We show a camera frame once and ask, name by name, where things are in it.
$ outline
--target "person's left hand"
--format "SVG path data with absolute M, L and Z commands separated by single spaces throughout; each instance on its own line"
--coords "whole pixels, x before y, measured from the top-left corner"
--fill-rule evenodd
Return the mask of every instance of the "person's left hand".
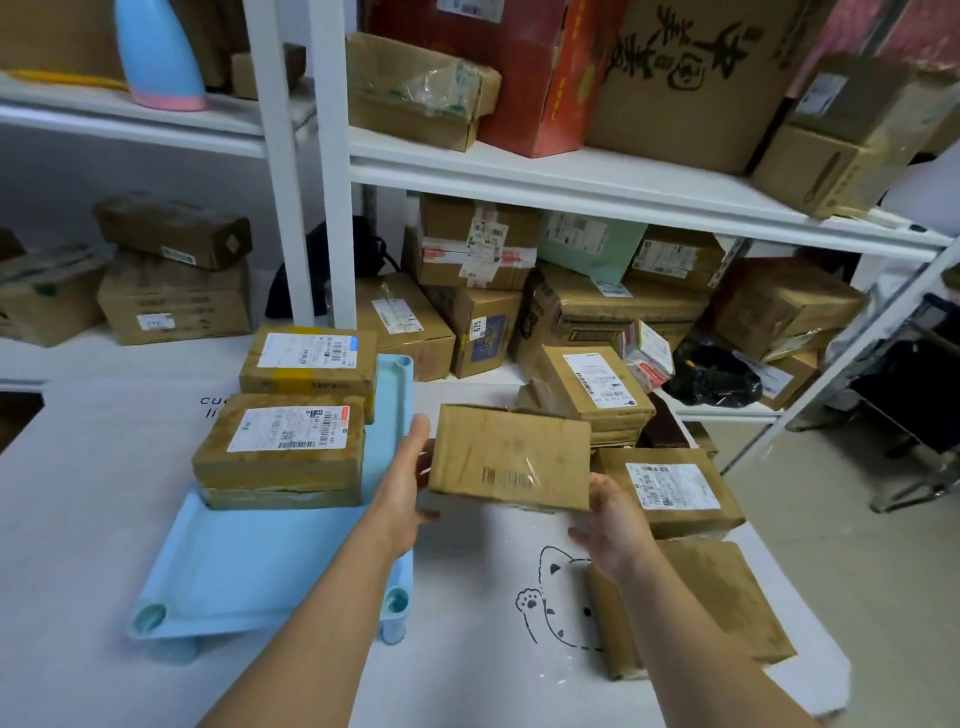
M 440 517 L 437 511 L 417 510 L 417 492 L 426 486 L 429 473 L 425 471 L 433 461 L 434 441 L 429 438 L 430 420 L 414 415 L 410 433 L 400 442 L 370 506 L 369 513 L 388 529 L 396 558 L 413 548 L 421 523 Z

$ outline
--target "black bag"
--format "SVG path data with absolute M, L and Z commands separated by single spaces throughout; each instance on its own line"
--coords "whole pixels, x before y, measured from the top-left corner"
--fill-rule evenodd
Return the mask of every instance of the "black bag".
M 326 221 L 306 235 L 306 259 L 310 266 L 310 292 L 313 294 L 313 315 L 326 313 L 324 285 L 330 280 L 330 257 L 326 239 Z M 371 230 L 370 222 L 362 215 L 353 216 L 353 273 L 359 279 L 375 278 L 384 262 L 390 261 L 399 271 L 396 262 L 387 255 L 387 244 Z M 286 263 L 274 276 L 267 297 L 268 319 L 292 319 L 293 308 L 290 305 L 290 288 L 287 286 Z
M 760 377 L 726 349 L 684 341 L 673 366 L 676 374 L 663 391 L 687 406 L 746 407 L 763 396 Z

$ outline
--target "hand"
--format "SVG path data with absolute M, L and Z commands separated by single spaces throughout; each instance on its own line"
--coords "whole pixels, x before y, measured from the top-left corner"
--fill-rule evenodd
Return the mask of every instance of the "hand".
M 368 511 L 385 524 L 396 558 L 413 548 L 421 523 L 440 517 L 437 511 L 417 510 L 417 492 L 426 486 L 429 473 L 424 471 L 433 461 L 434 441 L 429 437 L 430 420 L 426 415 L 414 415 L 410 432 L 396 449 Z
M 588 531 L 570 528 L 567 533 L 614 583 L 620 583 L 634 569 L 660 554 L 639 503 L 606 475 L 590 474 L 587 522 Z

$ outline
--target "pink bottle base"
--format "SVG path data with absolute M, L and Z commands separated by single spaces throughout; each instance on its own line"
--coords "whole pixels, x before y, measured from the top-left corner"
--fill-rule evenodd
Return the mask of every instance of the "pink bottle base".
M 133 100 L 141 107 L 164 111 L 203 111 L 206 99 L 203 96 L 166 96 L 162 93 L 132 92 Z

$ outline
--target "forearm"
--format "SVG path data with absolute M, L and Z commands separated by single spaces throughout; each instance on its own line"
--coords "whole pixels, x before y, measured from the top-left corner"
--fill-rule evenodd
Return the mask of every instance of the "forearm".
M 203 728 L 349 723 L 394 562 L 368 510 L 321 579 L 201 722 Z
M 659 551 L 618 581 L 671 728 L 815 725 L 720 630 Z

